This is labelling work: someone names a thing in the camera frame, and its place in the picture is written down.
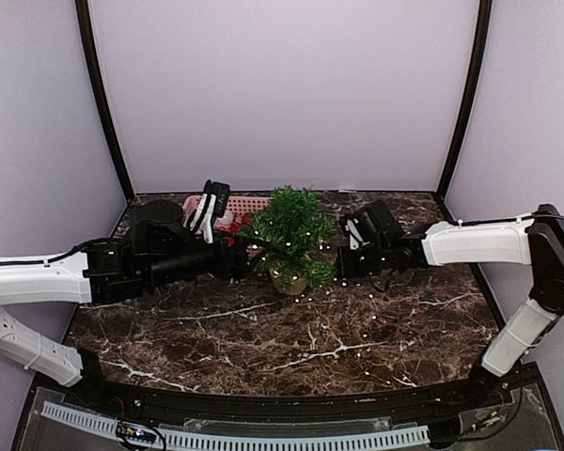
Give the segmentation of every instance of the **black frame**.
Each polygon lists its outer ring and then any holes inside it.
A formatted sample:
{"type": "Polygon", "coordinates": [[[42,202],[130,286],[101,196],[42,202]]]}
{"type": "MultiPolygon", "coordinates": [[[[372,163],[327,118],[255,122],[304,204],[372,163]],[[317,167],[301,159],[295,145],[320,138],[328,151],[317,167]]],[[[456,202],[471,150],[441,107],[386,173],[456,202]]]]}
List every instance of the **black frame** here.
{"type": "Polygon", "coordinates": [[[92,32],[92,21],[90,18],[89,4],[87,0],[75,0],[77,9],[77,22],[79,24],[79,32],[82,37],[82,44],[84,46],[84,55],[86,57],[87,73],[92,84],[92,91],[94,92],[94,101],[96,108],[101,118],[102,131],[106,144],[109,147],[113,166],[117,172],[117,178],[121,191],[125,195],[128,202],[131,202],[135,196],[133,191],[132,181],[128,173],[123,154],[121,153],[121,146],[115,131],[115,124],[111,116],[109,102],[106,98],[106,91],[102,81],[101,67],[99,63],[98,53],[96,51],[96,42],[92,32]]]}
{"type": "Polygon", "coordinates": [[[482,68],[482,58],[485,53],[485,45],[487,43],[487,34],[489,32],[489,23],[491,21],[491,8],[493,0],[480,0],[478,5],[477,30],[474,35],[474,44],[472,45],[472,55],[470,56],[470,66],[468,67],[468,75],[466,76],[466,84],[463,89],[462,104],[458,113],[458,120],[455,124],[451,145],[446,157],[443,174],[436,189],[436,195],[441,200],[445,200],[449,185],[455,174],[455,169],[462,151],[463,138],[466,135],[470,114],[474,105],[474,99],[477,94],[478,78],[482,68]]]}

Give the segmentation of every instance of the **small potted plant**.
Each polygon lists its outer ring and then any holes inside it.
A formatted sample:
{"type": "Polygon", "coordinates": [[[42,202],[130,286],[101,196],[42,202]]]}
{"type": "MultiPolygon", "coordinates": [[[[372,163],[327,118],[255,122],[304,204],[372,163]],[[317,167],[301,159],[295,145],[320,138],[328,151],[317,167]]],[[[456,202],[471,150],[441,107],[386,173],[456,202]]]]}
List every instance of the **small potted plant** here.
{"type": "Polygon", "coordinates": [[[318,204],[308,189],[276,189],[270,205],[251,213],[250,222],[241,230],[246,237],[268,242],[258,269],[269,271],[275,287],[284,294],[297,295],[307,286],[327,285],[335,277],[332,262],[313,259],[313,251],[321,250],[321,244],[335,234],[334,222],[318,214],[318,204]]]}

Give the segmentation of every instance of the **white cable tray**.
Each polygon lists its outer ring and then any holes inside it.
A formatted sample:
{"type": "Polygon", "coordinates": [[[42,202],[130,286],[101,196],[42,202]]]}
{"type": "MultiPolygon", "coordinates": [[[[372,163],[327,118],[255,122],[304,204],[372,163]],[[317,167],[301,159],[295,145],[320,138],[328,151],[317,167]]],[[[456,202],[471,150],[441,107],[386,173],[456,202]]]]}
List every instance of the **white cable tray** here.
{"type": "MultiPolygon", "coordinates": [[[[105,439],[119,440],[115,435],[118,420],[96,413],[44,402],[42,416],[105,439]]],[[[252,438],[194,434],[158,428],[171,451],[380,451],[401,449],[430,442],[428,427],[420,426],[369,434],[320,438],[252,438]]],[[[130,443],[145,443],[128,439],[130,443]]],[[[162,449],[157,439],[151,449],[162,449]]]]}

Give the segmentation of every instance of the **pink basket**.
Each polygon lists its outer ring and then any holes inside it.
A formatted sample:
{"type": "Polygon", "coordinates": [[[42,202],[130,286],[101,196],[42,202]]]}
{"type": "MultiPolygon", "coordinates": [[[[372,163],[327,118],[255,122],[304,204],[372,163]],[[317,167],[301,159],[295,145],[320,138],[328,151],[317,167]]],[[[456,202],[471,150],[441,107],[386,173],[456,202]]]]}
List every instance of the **pink basket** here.
{"type": "MultiPolygon", "coordinates": [[[[192,213],[195,212],[200,198],[202,195],[191,195],[186,198],[183,208],[187,218],[190,218],[192,213]]],[[[269,197],[247,197],[242,195],[231,195],[227,201],[227,209],[230,210],[234,216],[242,216],[245,213],[254,213],[261,211],[270,205],[269,197]]]]}

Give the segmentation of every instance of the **white arm segment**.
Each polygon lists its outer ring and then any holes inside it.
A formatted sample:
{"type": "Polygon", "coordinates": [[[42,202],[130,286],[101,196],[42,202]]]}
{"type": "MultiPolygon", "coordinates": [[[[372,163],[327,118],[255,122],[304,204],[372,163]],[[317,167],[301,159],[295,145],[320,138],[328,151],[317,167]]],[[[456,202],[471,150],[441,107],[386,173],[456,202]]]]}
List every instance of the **white arm segment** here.
{"type": "Polygon", "coordinates": [[[32,331],[0,308],[0,354],[71,387],[82,379],[82,358],[74,348],[59,345],[32,331]]]}
{"type": "Polygon", "coordinates": [[[525,230],[533,222],[533,219],[529,219],[465,226],[437,223],[426,231],[426,239],[422,241],[424,255],[432,266],[487,262],[530,265],[525,230]]]}
{"type": "Polygon", "coordinates": [[[194,229],[196,227],[196,223],[198,222],[198,218],[200,218],[202,211],[205,209],[205,204],[207,203],[207,198],[210,199],[209,206],[207,207],[207,211],[198,225],[198,229],[196,230],[196,234],[202,234],[203,240],[207,244],[213,243],[213,229],[212,229],[212,217],[213,211],[215,210],[215,203],[217,202],[217,196],[215,194],[204,194],[200,202],[198,203],[198,207],[196,208],[195,217],[190,224],[190,229],[194,229]]]}
{"type": "Polygon", "coordinates": [[[486,350],[482,367],[495,376],[504,376],[557,319],[558,315],[544,310],[537,301],[527,299],[486,350]]]}
{"type": "MultiPolygon", "coordinates": [[[[48,260],[45,257],[9,257],[2,260],[48,260]]],[[[89,279],[84,278],[87,255],[77,253],[50,265],[0,266],[0,305],[10,303],[90,303],[89,279]]]]}

